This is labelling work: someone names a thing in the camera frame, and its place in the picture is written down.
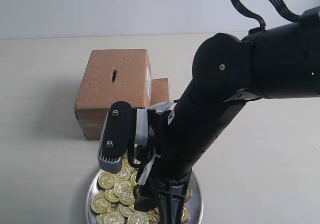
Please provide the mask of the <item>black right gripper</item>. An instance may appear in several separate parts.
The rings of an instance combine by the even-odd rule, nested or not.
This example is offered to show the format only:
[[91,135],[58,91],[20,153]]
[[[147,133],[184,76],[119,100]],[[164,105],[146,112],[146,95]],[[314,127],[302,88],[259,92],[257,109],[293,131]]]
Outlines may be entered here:
[[160,224],[180,224],[190,171],[183,171],[170,124],[175,111],[130,109],[131,144],[128,159],[138,169],[140,186],[134,209],[148,212],[158,207]]

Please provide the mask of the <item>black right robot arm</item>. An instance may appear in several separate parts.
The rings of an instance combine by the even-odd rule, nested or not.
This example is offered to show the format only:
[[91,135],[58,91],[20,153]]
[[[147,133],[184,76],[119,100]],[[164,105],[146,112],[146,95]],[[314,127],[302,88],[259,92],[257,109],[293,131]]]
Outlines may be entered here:
[[297,15],[276,8],[287,25],[266,29],[263,18],[242,4],[259,27],[237,39],[218,33],[195,53],[192,80],[173,110],[148,110],[148,142],[138,148],[140,184],[134,208],[158,208],[163,224],[181,221],[194,164],[250,101],[309,98],[320,93],[320,10]]

